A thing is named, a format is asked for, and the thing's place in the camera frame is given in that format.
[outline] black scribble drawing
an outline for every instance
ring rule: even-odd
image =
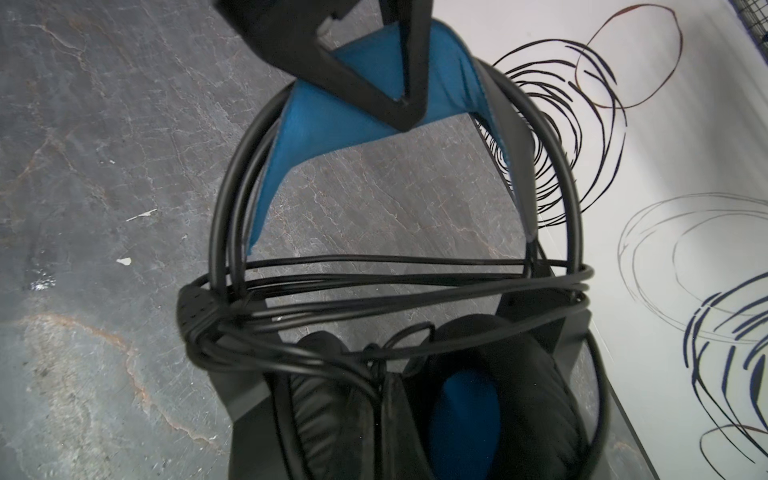
[[[699,337],[703,329],[723,330],[749,343],[704,340]],[[685,330],[685,366],[697,400],[715,425],[701,436],[699,449],[723,480],[768,474],[768,393],[762,392],[766,347],[768,272],[706,298]]]
[[[632,298],[684,333],[690,384],[713,423],[699,448],[723,480],[768,473],[766,235],[768,201],[691,194],[636,213],[617,249]]]
[[[679,35],[677,61],[666,77],[638,101],[625,106],[616,93],[617,79],[590,43],[616,18],[640,9],[670,15]],[[672,77],[683,54],[683,31],[671,8],[650,3],[631,5],[614,13],[587,43],[550,38],[510,51],[494,63],[533,98],[554,128],[565,150],[587,211],[613,184],[621,166],[627,136],[627,109],[653,97]],[[488,151],[514,199],[507,164],[493,137],[478,124]],[[562,198],[547,152],[534,136],[539,227],[564,223]]]
[[[692,275],[691,265],[681,265],[682,258],[694,255],[688,240],[715,220],[727,227],[728,220],[745,219],[768,221],[768,201],[732,194],[692,194],[664,200],[637,212],[621,232],[617,249],[619,272],[629,294],[664,322],[685,331],[690,313],[711,294],[684,280]],[[728,254],[737,256],[738,252]],[[759,265],[762,259],[755,258],[754,263]],[[748,343],[736,334],[708,326],[700,327],[697,336]]]

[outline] blue headband padding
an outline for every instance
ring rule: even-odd
[[[333,54],[391,98],[402,96],[402,54],[397,24],[344,45]],[[429,39],[429,99],[419,126],[473,113],[484,118],[491,133],[499,139],[478,75],[479,68],[461,39],[446,25],[433,20]],[[398,133],[395,128],[324,90],[296,80],[283,109],[260,185],[249,249],[259,239],[272,199],[291,168],[318,155]],[[509,159],[504,142],[498,143],[505,159]]]

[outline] gray marble floor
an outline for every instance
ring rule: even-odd
[[[350,17],[330,44],[379,24],[374,2]],[[207,268],[229,156],[289,81],[206,2],[3,2],[0,478],[225,478],[230,422],[184,356],[174,305]],[[340,252],[521,254],[515,210],[468,118],[289,174],[253,255]],[[360,347],[419,319],[494,307],[330,328]],[[594,422],[588,358],[572,383]],[[651,478],[615,410],[613,477]]]

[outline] gaming headset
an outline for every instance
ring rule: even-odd
[[[515,83],[473,58],[450,28],[430,18],[429,2],[397,2],[397,22],[332,55],[320,55],[328,69],[351,75],[347,91],[364,84],[382,92],[389,103],[372,107],[365,95],[361,101],[349,92],[337,94],[345,89],[328,87],[328,82],[343,75],[318,78],[314,68],[313,77],[296,67],[300,62],[295,58],[280,63],[301,51],[291,42],[303,45],[303,27],[315,34],[324,18],[342,18],[356,2],[327,2],[330,7],[298,0],[217,3],[254,51],[274,65],[288,65],[284,68],[299,77],[261,110],[243,135],[214,210],[209,272],[184,286],[177,304],[187,354],[210,373],[233,416],[230,478],[592,478],[606,436],[607,380],[587,329],[584,281],[593,271],[582,263],[581,212],[558,134]],[[424,4],[429,7],[426,20]],[[297,5],[306,15],[296,16]],[[306,25],[281,30],[281,18]],[[287,37],[274,38],[287,30]],[[311,65],[314,60],[307,58],[316,53],[306,54],[306,63]],[[247,261],[272,197],[291,167],[416,124],[467,113],[492,134],[509,166],[525,229],[525,258],[322,255]],[[559,182],[565,260],[548,259],[537,240],[531,131],[546,149]],[[246,275],[271,266],[334,262],[518,266],[521,273]],[[555,270],[564,273],[555,275]],[[434,288],[267,304],[268,299],[298,293],[380,284]],[[285,329],[497,294],[502,300],[495,315],[463,316],[441,326],[415,324],[381,346],[372,343],[361,351],[349,351],[325,331],[296,343],[278,335]],[[420,345],[396,346],[422,331],[428,336]],[[558,361],[566,331],[577,346],[586,340],[597,373],[599,413],[591,441],[563,377],[575,357],[571,366]],[[397,359],[409,359],[405,370],[389,372],[387,362]],[[229,386],[222,387],[222,379]],[[241,402],[245,398],[251,399],[247,406]]]

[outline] ear cup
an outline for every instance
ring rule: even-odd
[[[324,331],[310,333],[297,345],[326,354],[347,351],[341,340]],[[293,418],[306,466],[315,480],[321,480],[342,429],[349,387],[318,377],[291,376],[290,389]]]
[[[493,315],[464,316],[440,327],[435,341],[481,333],[508,322]],[[565,480],[578,472],[587,449],[578,405],[552,357],[528,334],[410,362],[404,384],[427,452],[431,451],[429,425],[435,403],[445,381],[464,370],[487,374],[498,395],[501,428],[488,480]],[[462,454],[450,453],[443,452],[440,458]]]

